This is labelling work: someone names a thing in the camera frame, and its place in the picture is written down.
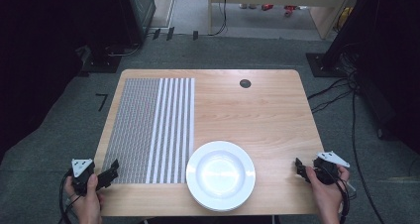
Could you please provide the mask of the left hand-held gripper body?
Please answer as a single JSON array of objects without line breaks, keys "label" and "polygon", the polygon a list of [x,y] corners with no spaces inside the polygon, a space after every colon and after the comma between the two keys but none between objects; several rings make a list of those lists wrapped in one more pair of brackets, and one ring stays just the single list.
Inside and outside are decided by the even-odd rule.
[{"label": "left hand-held gripper body", "polygon": [[90,176],[94,173],[95,163],[92,159],[71,161],[72,182],[71,185],[77,195],[87,193],[87,183]]}]

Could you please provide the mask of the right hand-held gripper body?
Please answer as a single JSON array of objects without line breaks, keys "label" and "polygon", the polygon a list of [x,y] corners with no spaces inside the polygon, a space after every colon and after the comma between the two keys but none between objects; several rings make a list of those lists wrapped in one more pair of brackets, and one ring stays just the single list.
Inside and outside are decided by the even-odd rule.
[{"label": "right hand-held gripper body", "polygon": [[338,166],[350,167],[348,162],[333,151],[319,152],[317,158],[313,161],[313,165],[318,179],[326,185],[333,184],[339,179]]}]

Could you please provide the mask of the white plate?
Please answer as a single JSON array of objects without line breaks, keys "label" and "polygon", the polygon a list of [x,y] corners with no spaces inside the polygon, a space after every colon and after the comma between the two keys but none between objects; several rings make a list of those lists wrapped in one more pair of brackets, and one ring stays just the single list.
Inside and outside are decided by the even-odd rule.
[{"label": "white plate", "polygon": [[199,147],[186,167],[186,183],[192,197],[204,208],[227,212],[243,205],[256,184],[251,157],[226,141]]}]

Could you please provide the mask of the person's right hand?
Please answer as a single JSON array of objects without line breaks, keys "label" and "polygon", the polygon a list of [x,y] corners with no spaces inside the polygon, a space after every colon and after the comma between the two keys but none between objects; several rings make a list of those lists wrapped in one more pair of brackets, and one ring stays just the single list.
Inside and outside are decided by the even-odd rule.
[{"label": "person's right hand", "polygon": [[320,216],[338,216],[342,202],[342,193],[336,184],[323,184],[316,176],[313,168],[307,167],[306,172],[310,179],[313,198]]}]

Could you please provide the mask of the person's left hand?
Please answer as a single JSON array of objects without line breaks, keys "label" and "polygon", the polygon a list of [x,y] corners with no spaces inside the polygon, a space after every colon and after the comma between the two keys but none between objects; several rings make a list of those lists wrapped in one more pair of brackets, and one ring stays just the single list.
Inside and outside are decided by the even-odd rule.
[{"label": "person's left hand", "polygon": [[68,176],[65,180],[64,190],[72,202],[79,224],[102,224],[101,202],[103,197],[96,192],[97,184],[97,175],[92,174],[87,182],[86,195],[77,196],[72,186],[72,177]]}]

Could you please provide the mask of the grey white striped placemat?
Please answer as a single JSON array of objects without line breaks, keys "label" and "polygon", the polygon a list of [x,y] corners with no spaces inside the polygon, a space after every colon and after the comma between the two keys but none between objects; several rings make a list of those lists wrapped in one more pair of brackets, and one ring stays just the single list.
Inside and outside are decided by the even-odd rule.
[{"label": "grey white striped placemat", "polygon": [[119,163],[117,183],[184,183],[194,146],[193,78],[129,78],[104,167]]}]

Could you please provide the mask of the yellow object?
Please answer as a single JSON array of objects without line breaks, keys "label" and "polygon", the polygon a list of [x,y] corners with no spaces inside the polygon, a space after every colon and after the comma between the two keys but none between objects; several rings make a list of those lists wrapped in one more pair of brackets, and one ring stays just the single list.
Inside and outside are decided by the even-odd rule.
[{"label": "yellow object", "polygon": [[335,26],[333,27],[335,32],[339,32],[344,24],[346,23],[347,19],[350,17],[351,13],[353,11],[352,7],[346,7],[341,14],[339,15],[339,18],[335,24]]}]

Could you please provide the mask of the dark glass-front cabinet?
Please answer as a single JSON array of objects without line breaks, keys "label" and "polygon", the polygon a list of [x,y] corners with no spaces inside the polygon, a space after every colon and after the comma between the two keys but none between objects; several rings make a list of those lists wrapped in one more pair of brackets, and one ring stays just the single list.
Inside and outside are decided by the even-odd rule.
[{"label": "dark glass-front cabinet", "polygon": [[156,11],[155,0],[119,0],[130,45],[140,45]]}]

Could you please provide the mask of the black stand base plate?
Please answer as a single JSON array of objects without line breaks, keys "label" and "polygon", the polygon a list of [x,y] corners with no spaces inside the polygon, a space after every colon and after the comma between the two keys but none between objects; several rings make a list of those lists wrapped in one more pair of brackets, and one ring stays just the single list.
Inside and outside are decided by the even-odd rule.
[{"label": "black stand base plate", "polygon": [[314,77],[346,77],[337,65],[329,63],[324,54],[306,54],[307,61]]},{"label": "black stand base plate", "polygon": [[76,53],[82,61],[82,68],[78,74],[82,77],[87,77],[90,73],[115,73],[121,61],[119,56],[96,59],[88,46],[77,49]]}]

